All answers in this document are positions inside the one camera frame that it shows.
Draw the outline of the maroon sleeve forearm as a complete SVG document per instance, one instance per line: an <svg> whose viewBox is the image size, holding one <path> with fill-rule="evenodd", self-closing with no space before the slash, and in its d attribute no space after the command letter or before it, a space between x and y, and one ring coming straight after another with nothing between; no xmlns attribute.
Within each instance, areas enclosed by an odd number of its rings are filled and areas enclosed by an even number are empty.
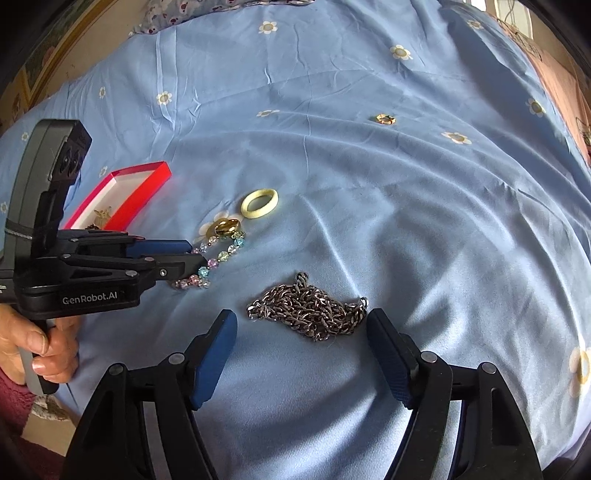
<svg viewBox="0 0 591 480"><path fill-rule="evenodd" d="M36 396L26 386L14 383L4 372L1 372L0 383L1 419L12 435L20 437Z"/></svg>

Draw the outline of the left hand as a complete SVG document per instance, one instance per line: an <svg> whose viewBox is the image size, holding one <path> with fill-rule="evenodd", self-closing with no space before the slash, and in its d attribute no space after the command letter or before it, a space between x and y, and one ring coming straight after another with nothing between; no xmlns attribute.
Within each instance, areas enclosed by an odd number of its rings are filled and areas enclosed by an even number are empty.
<svg viewBox="0 0 591 480"><path fill-rule="evenodd" d="M55 320L55 326L44 333L11 306L1 305L1 370L14 383L25 384L25 368L20 349L36 354L28 365L45 380L63 384L78 368L77 333L81 317Z"/></svg>

